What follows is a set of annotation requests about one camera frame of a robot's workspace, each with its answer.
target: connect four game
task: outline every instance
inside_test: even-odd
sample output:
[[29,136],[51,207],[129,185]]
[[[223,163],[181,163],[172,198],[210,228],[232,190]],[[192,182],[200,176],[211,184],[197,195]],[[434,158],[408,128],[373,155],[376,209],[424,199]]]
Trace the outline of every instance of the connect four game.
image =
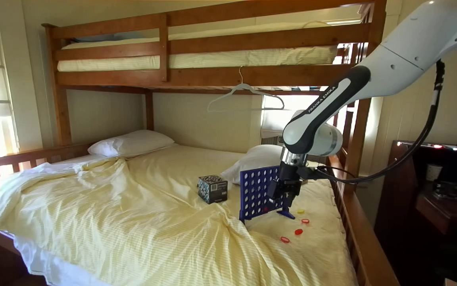
[[291,193],[281,193],[278,198],[270,199],[269,185],[278,177],[280,166],[253,168],[240,172],[242,187],[242,211],[240,219],[253,219],[276,207],[278,212],[294,217],[286,204]]

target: small box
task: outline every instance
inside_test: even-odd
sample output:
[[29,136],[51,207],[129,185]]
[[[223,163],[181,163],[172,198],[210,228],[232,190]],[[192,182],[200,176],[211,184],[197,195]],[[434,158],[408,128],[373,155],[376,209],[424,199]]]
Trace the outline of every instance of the small box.
[[207,201],[227,199],[227,180],[216,174],[200,176],[197,182],[199,195]]

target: clothes hanger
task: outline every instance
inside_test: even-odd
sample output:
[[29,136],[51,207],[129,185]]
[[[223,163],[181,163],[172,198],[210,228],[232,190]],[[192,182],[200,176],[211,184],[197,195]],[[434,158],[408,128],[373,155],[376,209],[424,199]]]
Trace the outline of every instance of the clothes hanger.
[[280,99],[280,104],[281,104],[281,106],[257,107],[259,110],[265,110],[265,109],[286,109],[286,101],[284,101],[281,96],[273,95],[273,93],[265,93],[265,91],[262,91],[262,90],[250,85],[248,82],[243,80],[242,68],[240,68],[238,71],[240,71],[240,79],[242,79],[242,80],[240,80],[237,85],[234,85],[227,93],[219,95],[219,96],[216,96],[215,99],[211,99],[211,101],[208,103],[208,110],[210,110],[210,112],[221,110],[221,109],[213,109],[213,104],[218,103],[218,101],[221,101],[221,99],[224,99],[224,98],[227,98],[227,96],[232,96],[235,91],[240,91],[240,90],[248,90],[248,91],[256,93],[256,95],[273,96],[273,98]]

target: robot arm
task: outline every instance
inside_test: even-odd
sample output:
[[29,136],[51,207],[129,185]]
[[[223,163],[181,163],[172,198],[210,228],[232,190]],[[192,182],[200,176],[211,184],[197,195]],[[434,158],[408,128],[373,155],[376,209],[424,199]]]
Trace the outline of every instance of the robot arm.
[[329,141],[324,137],[329,133],[326,120],[342,106],[397,93],[453,49],[457,49],[457,0],[421,4],[365,60],[286,125],[280,179],[270,185],[270,195],[299,193],[299,168],[305,164],[310,149],[319,141]]

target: black cable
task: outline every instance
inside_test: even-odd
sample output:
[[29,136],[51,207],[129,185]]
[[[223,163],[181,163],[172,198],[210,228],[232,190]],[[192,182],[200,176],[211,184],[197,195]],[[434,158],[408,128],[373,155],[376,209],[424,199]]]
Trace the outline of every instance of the black cable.
[[430,130],[432,130],[432,126],[435,123],[438,103],[440,103],[440,95],[442,95],[442,88],[443,88],[443,82],[445,82],[445,77],[443,77],[445,76],[445,66],[446,64],[442,60],[437,61],[437,77],[435,77],[435,87],[434,87],[435,91],[434,91],[434,99],[432,99],[432,104],[430,104],[430,112],[429,112],[427,122],[426,122],[421,134],[407,149],[407,152],[403,155],[400,155],[397,160],[389,163],[386,168],[383,168],[383,169],[380,169],[380,171],[376,171],[373,174],[369,174],[369,176],[338,177],[338,176],[332,174],[332,171],[329,171],[329,169],[334,169],[334,166],[329,166],[329,164],[319,168],[319,171],[323,174],[326,174],[329,179],[346,182],[346,184],[357,184],[357,182],[375,179],[378,176],[384,176],[389,171],[394,171],[395,168],[403,164],[415,153],[415,150],[424,142],[424,139],[429,136],[429,133],[430,133]]

